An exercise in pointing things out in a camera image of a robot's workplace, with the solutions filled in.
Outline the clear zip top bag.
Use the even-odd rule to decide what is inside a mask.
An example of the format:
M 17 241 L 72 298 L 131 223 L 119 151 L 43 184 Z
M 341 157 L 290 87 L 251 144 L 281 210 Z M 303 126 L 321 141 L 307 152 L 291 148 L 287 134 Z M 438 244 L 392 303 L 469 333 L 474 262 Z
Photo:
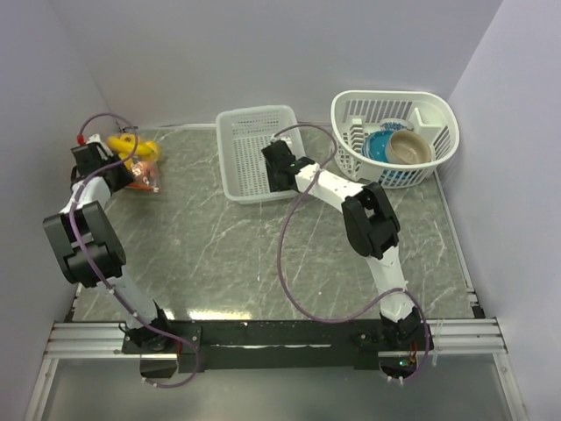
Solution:
M 132 175 L 128 185 L 132 189 L 160 192 L 158 161 L 161 156 L 160 145 L 151 139 L 144 139 L 132 133 L 112 134 L 106 139 L 106 146 L 124 162 Z

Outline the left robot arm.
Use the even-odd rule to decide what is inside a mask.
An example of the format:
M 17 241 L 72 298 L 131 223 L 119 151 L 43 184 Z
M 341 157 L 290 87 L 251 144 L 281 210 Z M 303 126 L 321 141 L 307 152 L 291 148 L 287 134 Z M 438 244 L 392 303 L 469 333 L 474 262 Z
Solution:
M 71 196 L 43 229 L 60 270 L 71 284 L 103 289 L 126 317 L 125 338 L 140 349 L 165 352 L 174 330 L 164 311 L 143 292 L 125 269 L 126 257 L 106 213 L 112 195 L 132 182 L 124 163 L 99 141 L 71 149 Z

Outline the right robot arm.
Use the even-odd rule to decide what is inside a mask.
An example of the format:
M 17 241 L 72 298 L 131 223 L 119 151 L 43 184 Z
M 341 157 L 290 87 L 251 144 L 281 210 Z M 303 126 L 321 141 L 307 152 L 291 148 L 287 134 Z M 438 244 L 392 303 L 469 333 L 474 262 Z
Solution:
M 430 349 L 430 328 L 420 304 L 407 288 L 399 260 L 401 226 L 385 190 L 377 183 L 349 182 L 325 170 L 308 157 L 296 158 L 288 144 L 275 140 L 262 150 L 269 186 L 274 191 L 299 194 L 286 215 L 277 246 L 276 266 L 280 285 L 289 302 L 307 318 L 323 324 L 342 324 L 380 304 L 387 325 L 383 337 L 393 349 L 415 342 Z M 282 269 L 282 248 L 290 219 L 305 196 L 312 196 L 341 212 L 346 238 L 353 251 L 365 258 L 379 292 L 370 303 L 344 318 L 320 318 L 304 309 L 291 294 Z

